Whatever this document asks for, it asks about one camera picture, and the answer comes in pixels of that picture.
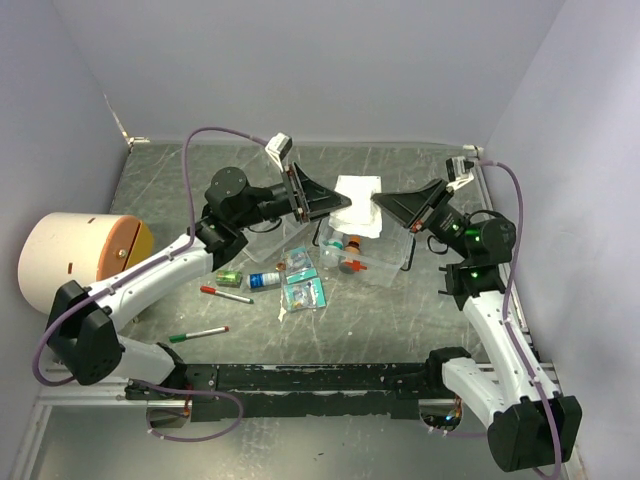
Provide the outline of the clear plastic storage box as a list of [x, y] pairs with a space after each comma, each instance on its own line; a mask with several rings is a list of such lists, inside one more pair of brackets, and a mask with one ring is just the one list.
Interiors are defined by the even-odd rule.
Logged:
[[[324, 243], [336, 231], [329, 226], [329, 220], [324, 219], [317, 227], [314, 238], [319, 247], [319, 264], [323, 270], [337, 273], [346, 280], [360, 281], [372, 286], [390, 287], [397, 274], [404, 270], [412, 258], [414, 239], [412, 235], [392, 220], [388, 215], [382, 215], [382, 232], [377, 239], [361, 237], [361, 253], [348, 254], [343, 251], [340, 255], [327, 255]], [[352, 235], [344, 234], [344, 246]], [[355, 274], [345, 274], [339, 265], [347, 259], [359, 260], [368, 269]]]

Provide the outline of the white green dropper bottle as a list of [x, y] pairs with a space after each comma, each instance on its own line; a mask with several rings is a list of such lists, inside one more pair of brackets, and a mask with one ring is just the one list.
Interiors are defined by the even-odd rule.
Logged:
[[324, 243], [324, 247], [327, 255], [340, 255], [344, 249], [344, 234], [334, 231], [332, 236]]

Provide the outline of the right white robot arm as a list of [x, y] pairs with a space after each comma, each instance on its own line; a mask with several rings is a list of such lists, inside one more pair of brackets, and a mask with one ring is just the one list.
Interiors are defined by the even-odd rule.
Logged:
[[483, 219], [450, 205], [454, 190], [433, 180], [417, 191], [375, 193], [371, 200], [402, 227], [426, 231], [460, 255], [442, 267], [445, 287], [476, 330], [496, 378], [483, 374], [469, 354], [447, 347], [433, 351], [424, 374], [426, 390], [443, 398], [453, 392], [487, 430], [490, 452], [505, 472], [550, 466], [559, 472], [573, 453], [582, 408], [563, 395], [540, 366], [515, 315], [499, 267], [517, 245], [513, 222], [496, 212]]

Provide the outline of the white blue gauze packet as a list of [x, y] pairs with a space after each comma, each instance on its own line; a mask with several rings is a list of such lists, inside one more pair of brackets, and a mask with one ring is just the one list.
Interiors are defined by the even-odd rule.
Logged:
[[335, 191], [351, 200], [351, 205], [329, 216], [329, 226], [347, 235], [377, 239], [382, 232], [382, 212], [372, 201], [381, 192], [380, 176], [339, 175]]

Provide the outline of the orange cap small bottle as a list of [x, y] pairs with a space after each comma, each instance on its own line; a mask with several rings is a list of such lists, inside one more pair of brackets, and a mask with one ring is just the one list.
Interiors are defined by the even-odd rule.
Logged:
[[357, 235], [350, 236], [344, 246], [344, 251], [348, 254], [359, 255], [361, 253], [361, 237]]

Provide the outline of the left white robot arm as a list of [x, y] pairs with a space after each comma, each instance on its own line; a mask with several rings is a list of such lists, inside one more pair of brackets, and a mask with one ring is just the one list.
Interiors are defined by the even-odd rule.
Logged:
[[178, 356], [165, 345], [130, 340], [119, 332], [178, 286], [229, 263], [247, 244], [244, 229], [289, 214], [305, 223], [351, 204], [297, 164], [285, 166], [281, 177], [276, 185], [255, 187], [237, 167], [216, 172], [202, 216], [186, 234], [122, 273], [88, 287], [76, 281], [59, 287], [37, 349], [50, 348], [81, 385], [119, 375], [150, 383], [165, 399], [181, 395], [187, 375]]

